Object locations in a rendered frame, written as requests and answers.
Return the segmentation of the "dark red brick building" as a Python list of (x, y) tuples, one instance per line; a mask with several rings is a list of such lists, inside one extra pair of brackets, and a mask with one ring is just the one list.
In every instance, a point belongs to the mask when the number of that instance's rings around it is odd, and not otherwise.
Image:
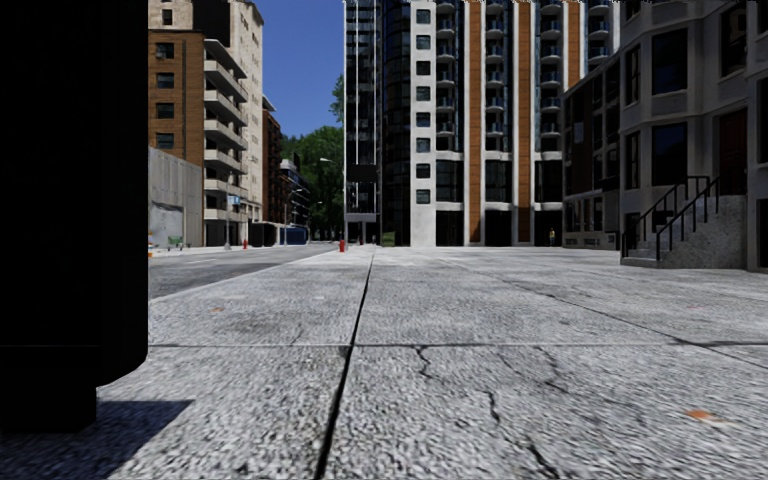
[(281, 179), (282, 132), (275, 119), (276, 109), (266, 95), (263, 96), (263, 240), (265, 246), (278, 241), (278, 225), (282, 223), (283, 180)]

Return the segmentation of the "pale concrete building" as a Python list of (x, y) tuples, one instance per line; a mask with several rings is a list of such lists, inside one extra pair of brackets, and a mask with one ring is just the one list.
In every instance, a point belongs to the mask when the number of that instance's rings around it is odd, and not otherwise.
[[(232, 206), (231, 244), (247, 239), (250, 226), (262, 218), (263, 27), (251, 0), (148, 0), (148, 31), (194, 30), (204, 36), (201, 246), (224, 246), (227, 194), (240, 197)], [(168, 236), (182, 236), (185, 215), (166, 203), (176, 198), (168, 184), (174, 158), (150, 150), (163, 162), (150, 181), (150, 230), (157, 243), (166, 244)]]

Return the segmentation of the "low blue glass building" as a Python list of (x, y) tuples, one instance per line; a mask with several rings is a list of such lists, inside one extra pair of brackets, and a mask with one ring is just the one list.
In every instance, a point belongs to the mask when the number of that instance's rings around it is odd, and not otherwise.
[(281, 241), (284, 245), (306, 245), (311, 191), (309, 181), (301, 173), (300, 156), (293, 153), (290, 159), (281, 161), (280, 168), (286, 187)]

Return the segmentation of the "brown brick building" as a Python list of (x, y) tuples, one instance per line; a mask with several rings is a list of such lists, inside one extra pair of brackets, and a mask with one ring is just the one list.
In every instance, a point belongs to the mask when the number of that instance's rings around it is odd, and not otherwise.
[(148, 142), (174, 158), (167, 200), (185, 215), (181, 235), (191, 246), (204, 243), (203, 217), (203, 40), (194, 30), (148, 31)]

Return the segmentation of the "dark bin or box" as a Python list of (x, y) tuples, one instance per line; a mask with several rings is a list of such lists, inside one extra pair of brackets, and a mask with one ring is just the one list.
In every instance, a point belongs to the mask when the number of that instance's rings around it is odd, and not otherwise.
[(0, 0), (0, 433), (90, 425), (148, 352), (141, 0)]

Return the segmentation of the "grey stone building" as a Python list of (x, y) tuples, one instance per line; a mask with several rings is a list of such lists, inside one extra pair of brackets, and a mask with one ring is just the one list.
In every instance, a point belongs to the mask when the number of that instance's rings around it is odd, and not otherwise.
[(622, 262), (768, 274), (768, 0), (626, 0)]

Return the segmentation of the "trees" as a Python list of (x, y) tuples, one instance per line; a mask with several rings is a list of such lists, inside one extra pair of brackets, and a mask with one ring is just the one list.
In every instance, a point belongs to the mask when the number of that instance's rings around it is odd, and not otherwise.
[(293, 153), (300, 156), (301, 173), (309, 181), (311, 200), (309, 206), (309, 226), (312, 235), (323, 240), (333, 240), (327, 226), (324, 182), (320, 158), (337, 160), (342, 164), (344, 131), (344, 76), (340, 74), (332, 90), (332, 101), (329, 111), (335, 121), (334, 125), (322, 126), (309, 134), (296, 136), (282, 135), (282, 153), (285, 159), (290, 159)]

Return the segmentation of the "dark grey building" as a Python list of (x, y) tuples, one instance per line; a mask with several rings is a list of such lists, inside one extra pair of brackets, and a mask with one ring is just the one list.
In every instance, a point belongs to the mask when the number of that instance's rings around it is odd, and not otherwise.
[(563, 242), (619, 248), (620, 62), (612, 59), (563, 98)]

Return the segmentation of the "sign on a post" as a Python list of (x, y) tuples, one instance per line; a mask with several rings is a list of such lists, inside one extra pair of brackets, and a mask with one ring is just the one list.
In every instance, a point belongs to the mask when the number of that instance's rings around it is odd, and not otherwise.
[(240, 197), (238, 195), (227, 194), (226, 210), (225, 210), (226, 225), (225, 225), (225, 244), (224, 244), (224, 249), (226, 251), (231, 250), (230, 220), (231, 220), (232, 206), (239, 205), (239, 204), (240, 204)]

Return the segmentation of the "white and orange tower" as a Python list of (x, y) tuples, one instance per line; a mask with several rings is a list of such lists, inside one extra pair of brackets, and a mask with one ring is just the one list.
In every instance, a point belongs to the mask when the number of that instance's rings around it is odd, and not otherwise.
[(410, 242), (563, 242), (563, 98), (617, 49), (618, 0), (415, 0)]

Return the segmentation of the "glass tower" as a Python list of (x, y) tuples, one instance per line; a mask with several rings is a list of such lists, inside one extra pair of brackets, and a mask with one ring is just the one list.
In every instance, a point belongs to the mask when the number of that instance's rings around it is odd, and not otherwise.
[(345, 0), (345, 222), (362, 243), (410, 242), (411, 6)]

